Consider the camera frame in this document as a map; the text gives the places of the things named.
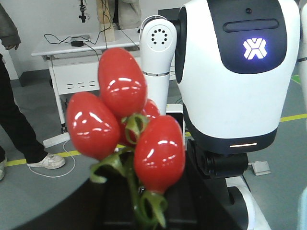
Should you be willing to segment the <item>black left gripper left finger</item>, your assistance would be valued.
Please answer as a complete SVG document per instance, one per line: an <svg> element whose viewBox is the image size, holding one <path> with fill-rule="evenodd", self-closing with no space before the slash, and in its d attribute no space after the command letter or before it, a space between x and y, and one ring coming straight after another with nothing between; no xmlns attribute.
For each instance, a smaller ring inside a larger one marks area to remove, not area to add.
<svg viewBox="0 0 307 230"><path fill-rule="evenodd" d="M16 227L16 230L93 230L105 184L86 180L76 191L50 210Z"/></svg>

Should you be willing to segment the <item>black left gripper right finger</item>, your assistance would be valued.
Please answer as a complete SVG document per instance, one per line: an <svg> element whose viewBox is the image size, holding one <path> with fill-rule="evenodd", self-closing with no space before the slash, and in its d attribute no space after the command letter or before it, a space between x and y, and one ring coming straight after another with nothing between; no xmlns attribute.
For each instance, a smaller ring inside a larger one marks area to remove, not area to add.
<svg viewBox="0 0 307 230"><path fill-rule="evenodd" d="M216 154L187 141L182 178L166 193L169 230L243 230L245 201L229 177L245 171L245 155Z"/></svg>

